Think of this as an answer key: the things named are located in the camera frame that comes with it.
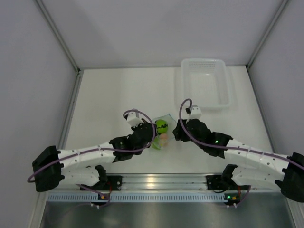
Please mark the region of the pink fake egg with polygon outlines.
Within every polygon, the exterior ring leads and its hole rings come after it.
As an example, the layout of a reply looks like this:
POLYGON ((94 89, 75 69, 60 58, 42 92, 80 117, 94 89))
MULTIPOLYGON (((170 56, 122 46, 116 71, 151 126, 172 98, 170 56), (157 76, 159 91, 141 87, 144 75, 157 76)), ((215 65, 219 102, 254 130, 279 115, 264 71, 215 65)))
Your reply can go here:
POLYGON ((166 140, 168 140, 168 138, 169 138, 168 134, 166 134, 166 133, 162 133, 162 134, 159 135, 160 140, 166 141, 166 140))

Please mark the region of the green fake melon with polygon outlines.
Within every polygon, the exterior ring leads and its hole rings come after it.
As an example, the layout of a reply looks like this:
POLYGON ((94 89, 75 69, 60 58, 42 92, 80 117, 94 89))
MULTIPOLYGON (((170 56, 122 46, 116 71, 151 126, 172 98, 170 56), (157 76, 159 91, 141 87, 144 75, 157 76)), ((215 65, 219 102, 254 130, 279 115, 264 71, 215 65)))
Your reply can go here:
POLYGON ((163 119, 155 121, 157 134, 167 133, 168 123, 163 119))

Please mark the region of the clear zip top bag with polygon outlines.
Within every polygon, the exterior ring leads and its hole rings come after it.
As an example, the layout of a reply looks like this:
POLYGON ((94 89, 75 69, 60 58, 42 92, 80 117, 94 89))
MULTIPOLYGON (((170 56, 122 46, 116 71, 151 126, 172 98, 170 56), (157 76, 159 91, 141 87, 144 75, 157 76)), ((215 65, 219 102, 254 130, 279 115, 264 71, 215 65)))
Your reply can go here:
POLYGON ((151 147, 155 150, 162 150, 175 138, 173 128, 176 126, 176 121, 170 114, 156 117, 152 121, 156 125, 156 136, 151 147))

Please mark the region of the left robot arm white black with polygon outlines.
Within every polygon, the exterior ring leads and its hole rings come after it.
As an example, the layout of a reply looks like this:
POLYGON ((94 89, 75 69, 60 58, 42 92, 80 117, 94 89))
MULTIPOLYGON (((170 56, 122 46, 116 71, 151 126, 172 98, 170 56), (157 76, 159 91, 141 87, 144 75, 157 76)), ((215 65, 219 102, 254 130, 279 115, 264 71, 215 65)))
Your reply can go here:
POLYGON ((154 123, 133 126, 133 133, 109 142, 83 149, 59 150, 47 147, 32 163, 37 192, 57 187, 81 185, 94 190, 106 187, 108 177, 103 164, 124 162, 142 154, 156 136, 154 123))

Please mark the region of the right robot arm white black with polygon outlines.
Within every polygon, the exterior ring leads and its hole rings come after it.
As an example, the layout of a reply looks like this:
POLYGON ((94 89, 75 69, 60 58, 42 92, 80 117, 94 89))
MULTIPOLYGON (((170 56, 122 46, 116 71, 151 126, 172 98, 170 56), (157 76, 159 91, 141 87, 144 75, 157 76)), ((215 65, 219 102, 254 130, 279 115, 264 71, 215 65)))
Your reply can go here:
POLYGON ((208 155, 224 159, 227 165, 221 181, 226 188, 259 187, 279 191, 296 202, 304 201, 303 155, 263 152, 230 135, 212 132, 198 119, 178 120, 173 134, 177 141, 193 142, 208 155))

